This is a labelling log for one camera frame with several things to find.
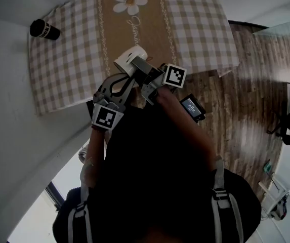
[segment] checkered tablecloth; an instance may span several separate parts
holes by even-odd
[[[122,5],[117,12],[114,6],[119,2]],[[138,19],[141,24],[134,27],[126,23],[128,19]],[[29,38],[30,77],[38,115],[91,100],[103,80],[115,73],[112,63],[117,55],[135,44],[153,56],[153,65],[178,64],[188,74],[212,69],[221,73],[239,64],[218,0],[71,0],[44,20],[61,35],[56,41]],[[154,32],[161,40],[150,40]],[[155,57],[163,50],[166,53]]]

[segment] device screen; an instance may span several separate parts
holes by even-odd
[[[187,109],[187,111],[191,114],[192,117],[197,117],[198,115],[201,114],[199,109],[195,106],[195,104],[190,98],[186,99],[184,102],[182,102],[182,104],[185,107],[185,109]]]

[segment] white flower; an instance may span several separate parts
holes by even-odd
[[[139,12],[138,6],[144,6],[148,0],[116,0],[120,2],[113,7],[116,13],[121,13],[128,8],[129,15],[135,15]]]

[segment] person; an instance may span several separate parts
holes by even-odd
[[[154,106],[127,108],[105,159],[104,132],[93,126],[81,173],[93,242],[214,242],[215,146],[176,96],[163,86]],[[246,241],[260,223],[259,200],[240,176],[225,170],[224,179],[238,202]],[[77,204],[68,203],[72,195],[54,223],[57,242],[68,242],[67,220],[59,217]],[[224,242],[238,242],[233,213],[220,219]]]

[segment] black cup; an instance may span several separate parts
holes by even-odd
[[[33,21],[30,26],[30,35],[34,37],[48,38],[56,40],[60,35],[60,30],[42,19]]]

